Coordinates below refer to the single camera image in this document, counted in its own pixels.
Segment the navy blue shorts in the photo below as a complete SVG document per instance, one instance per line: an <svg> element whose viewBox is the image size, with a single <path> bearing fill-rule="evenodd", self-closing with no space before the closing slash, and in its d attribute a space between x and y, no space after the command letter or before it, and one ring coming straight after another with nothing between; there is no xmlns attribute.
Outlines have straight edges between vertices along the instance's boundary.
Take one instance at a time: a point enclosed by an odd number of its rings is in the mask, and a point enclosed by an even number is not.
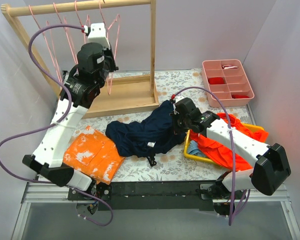
<svg viewBox="0 0 300 240"><path fill-rule="evenodd" d="M141 122L127 124L112 121L107 125L105 135L115 143L122 157L148 158L166 154L176 145L182 144L186 137L186 133L174 132L170 116L173 110L173 104L166 100ZM155 146L147 146L148 142L155 142Z"/></svg>

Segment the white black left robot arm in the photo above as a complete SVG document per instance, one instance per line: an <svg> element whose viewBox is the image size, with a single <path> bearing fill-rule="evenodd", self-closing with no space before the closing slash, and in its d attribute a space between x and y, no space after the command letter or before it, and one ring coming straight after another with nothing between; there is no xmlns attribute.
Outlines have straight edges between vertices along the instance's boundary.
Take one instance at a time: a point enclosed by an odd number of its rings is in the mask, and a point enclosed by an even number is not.
<svg viewBox="0 0 300 240"><path fill-rule="evenodd" d="M100 94L110 72L118 70L113 52L100 43L84 44L77 53L75 65L64 85L71 96L62 90L52 119L53 127L45 133L32 154L25 155L22 163L59 187L79 189L85 200L96 196L91 177L63 162L64 153L79 121Z"/></svg>

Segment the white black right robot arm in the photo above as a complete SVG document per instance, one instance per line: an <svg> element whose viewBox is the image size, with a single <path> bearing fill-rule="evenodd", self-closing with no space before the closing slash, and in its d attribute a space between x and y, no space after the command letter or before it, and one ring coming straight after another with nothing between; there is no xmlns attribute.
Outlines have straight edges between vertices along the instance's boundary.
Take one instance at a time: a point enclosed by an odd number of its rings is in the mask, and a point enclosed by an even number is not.
<svg viewBox="0 0 300 240"><path fill-rule="evenodd" d="M188 97L174 97L172 117L176 133L193 131L199 137L206 137L234 151L251 165L251 169L228 171L206 190L227 199L235 191L257 190L271 196L291 174L284 147L278 143L268 145L253 139L237 129L230 129L225 120L217 114L202 113Z"/></svg>

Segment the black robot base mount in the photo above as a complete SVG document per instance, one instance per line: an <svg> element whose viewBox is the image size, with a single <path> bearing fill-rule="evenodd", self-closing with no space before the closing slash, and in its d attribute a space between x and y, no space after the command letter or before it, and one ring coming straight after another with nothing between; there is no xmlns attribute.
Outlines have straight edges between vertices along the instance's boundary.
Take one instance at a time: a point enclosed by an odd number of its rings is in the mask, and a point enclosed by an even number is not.
<svg viewBox="0 0 300 240"><path fill-rule="evenodd" d="M212 180L139 181L99 183L89 192L98 198L69 190L69 201L94 203L96 210L173 210L214 211L221 216L230 213L230 194L223 193Z"/></svg>

